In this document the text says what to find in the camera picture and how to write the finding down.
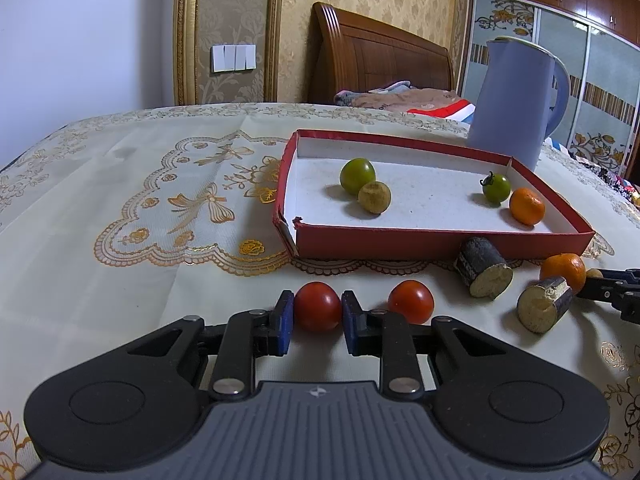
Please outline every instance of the mandarin orange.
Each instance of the mandarin orange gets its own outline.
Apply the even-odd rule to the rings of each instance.
[[[548,257],[540,267],[540,280],[551,276],[562,276],[566,279],[574,294],[578,294],[587,279],[587,270],[582,258],[577,254],[563,253]]]
[[[535,191],[519,187],[511,194],[509,211],[518,222],[533,226],[544,218],[545,203]]]

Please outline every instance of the tomato stem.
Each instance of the tomato stem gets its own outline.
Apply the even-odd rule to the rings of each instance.
[[[490,186],[494,183],[494,172],[490,171],[489,176],[480,181],[482,186]]]

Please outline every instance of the table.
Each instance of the table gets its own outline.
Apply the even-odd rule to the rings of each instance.
[[[0,173],[0,478],[37,463],[22,427],[45,378],[185,314],[225,322],[271,308],[283,289],[322,280],[383,306],[406,276],[447,314],[577,372],[609,399],[596,456],[617,478],[640,467],[640,327],[610,306],[576,300],[544,336],[514,305],[537,277],[517,267],[495,301],[475,300],[449,262],[292,260],[271,224],[278,164],[297,128],[372,132],[463,144],[467,126],[381,110],[293,104],[159,108],[70,124]],[[536,173],[598,235],[588,267],[637,267],[640,215],[594,174],[544,146]],[[433,386],[424,369],[425,384]],[[258,379],[370,380],[378,360],[353,358],[339,332],[294,332],[289,355],[261,358]]]

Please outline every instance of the decorative glass panel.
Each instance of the decorative glass panel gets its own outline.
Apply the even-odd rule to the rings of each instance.
[[[586,79],[569,149],[617,173],[636,110],[640,52],[604,32],[592,34]]]
[[[489,64],[486,42],[498,36],[513,36],[532,41],[534,6],[513,0],[476,0],[476,15],[471,29],[471,56],[466,69],[462,97],[476,104]]]
[[[571,95],[566,106],[562,121],[551,134],[563,146],[569,143],[571,126],[574,122],[575,109],[578,106],[582,72],[584,70],[584,56],[587,51],[587,26],[574,22],[547,10],[540,10],[540,32],[538,44],[549,50],[564,63],[571,83]],[[551,106],[556,105],[558,85],[554,79],[551,95]]]

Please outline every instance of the red box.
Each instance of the red box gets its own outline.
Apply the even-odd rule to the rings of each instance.
[[[381,215],[367,213],[339,185],[348,160],[363,156],[392,193]],[[545,202],[532,228],[511,217],[508,201],[490,206],[481,178],[505,174]],[[539,177],[514,158],[426,140],[298,130],[280,165],[273,222],[287,250],[322,260],[452,259],[471,236],[488,238],[506,259],[582,254],[594,231]]]

